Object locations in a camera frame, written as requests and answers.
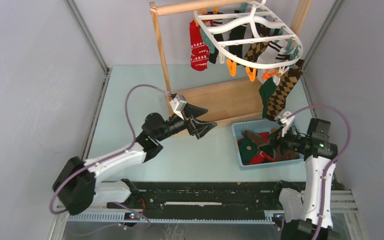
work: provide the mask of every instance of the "blue basket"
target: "blue basket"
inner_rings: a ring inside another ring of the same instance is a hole
[[[266,119],[255,120],[255,121],[243,121],[232,124],[233,138],[235,139],[235,149],[237,153],[237,159],[239,160],[239,165],[244,168],[255,168],[255,167],[267,167],[267,166],[284,166],[290,164],[296,164],[301,162],[303,159],[292,159],[287,161],[277,161],[277,162],[267,162],[260,164],[244,165],[242,163],[241,154],[239,153],[238,140],[243,139],[242,133],[244,131],[250,131],[256,134],[259,133],[270,133],[272,129],[278,129],[280,126],[277,122],[269,121]]]

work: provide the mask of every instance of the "wooden frame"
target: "wooden frame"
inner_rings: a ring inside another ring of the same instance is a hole
[[[167,91],[171,92],[172,87],[170,85],[158,17],[244,2],[249,2],[249,0],[195,0],[162,6],[156,6],[155,2],[149,3]],[[297,35],[301,32],[312,2],[313,0],[300,0],[298,3],[290,26]],[[259,81],[251,82],[248,79],[240,79],[177,91],[177,93],[184,95],[188,103],[208,109],[208,113],[200,117],[201,120],[213,121],[219,126],[228,126],[232,123],[250,121],[262,117],[263,105],[258,94],[260,86],[261,83]],[[166,97],[166,101],[168,112],[171,116],[173,111],[169,104],[169,97]]]

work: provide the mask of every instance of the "white wall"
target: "white wall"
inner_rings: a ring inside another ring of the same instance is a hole
[[[149,8],[151,0],[76,0],[75,2],[109,66],[160,64]],[[158,6],[179,2],[187,1],[155,0]],[[290,25],[298,2],[299,0],[268,0],[266,5]],[[304,44],[305,53],[313,43],[334,2],[335,0],[313,0],[299,36]],[[233,13],[239,6],[240,4],[221,7],[220,12]],[[190,64],[189,23],[192,19],[193,12],[159,18],[167,64]]]
[[[346,1],[305,73],[315,103],[349,118],[352,140],[336,172],[352,189],[369,238],[384,239],[384,1]],[[343,146],[342,121],[321,116]]]
[[[45,239],[103,72],[63,0],[0,1],[0,240]]]

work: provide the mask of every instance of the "white table surface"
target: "white table surface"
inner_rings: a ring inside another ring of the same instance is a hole
[[[188,88],[225,82],[246,77],[238,67],[235,78],[225,65],[211,65],[204,72],[197,72],[189,65],[169,65],[173,92]],[[132,134],[124,114],[127,92],[137,84],[152,84],[165,88],[160,65],[123,65],[112,69],[99,120],[89,151],[95,158],[117,150],[132,141]],[[286,109],[295,111],[308,106],[304,89],[298,82],[287,98]],[[163,94],[151,88],[139,88],[131,95],[129,115],[136,134],[149,113],[168,116]],[[307,131],[311,113],[305,111],[295,119],[301,132]],[[152,160],[131,166],[108,180],[128,178],[131,181],[158,182],[270,182],[305,181],[304,162],[287,166],[243,169],[239,166],[230,127],[217,127],[197,140],[192,136],[170,137],[161,142],[164,149]]]

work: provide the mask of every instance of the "wooden board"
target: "wooden board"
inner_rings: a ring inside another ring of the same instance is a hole
[[[177,93],[183,95],[188,103],[208,109],[207,114],[199,117],[200,120],[230,124],[231,121],[241,122],[243,118],[261,118],[260,86],[259,81],[251,82],[244,78]]]

